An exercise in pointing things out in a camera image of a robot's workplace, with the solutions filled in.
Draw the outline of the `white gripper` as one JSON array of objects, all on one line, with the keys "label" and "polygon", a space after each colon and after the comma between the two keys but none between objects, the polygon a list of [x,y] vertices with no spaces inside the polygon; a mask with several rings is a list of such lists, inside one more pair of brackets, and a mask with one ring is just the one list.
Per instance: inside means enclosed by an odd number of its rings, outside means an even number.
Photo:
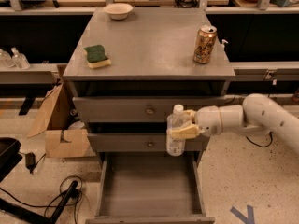
[{"label": "white gripper", "polygon": [[185,110],[185,114],[191,117],[191,124],[186,127],[173,128],[167,130],[167,135],[173,139],[193,139],[200,134],[204,136],[219,135],[222,131],[220,110],[216,106],[207,106],[194,110]]}]

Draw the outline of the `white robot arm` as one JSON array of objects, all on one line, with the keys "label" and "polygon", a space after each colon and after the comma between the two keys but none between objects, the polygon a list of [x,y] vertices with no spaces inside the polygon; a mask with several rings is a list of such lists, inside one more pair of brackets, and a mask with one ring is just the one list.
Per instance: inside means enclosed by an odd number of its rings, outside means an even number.
[{"label": "white robot arm", "polygon": [[273,132],[292,150],[299,152],[299,118],[259,93],[247,96],[242,105],[213,105],[197,111],[175,105],[167,117],[166,150],[171,156],[180,156],[187,139],[227,132],[243,136]]}]

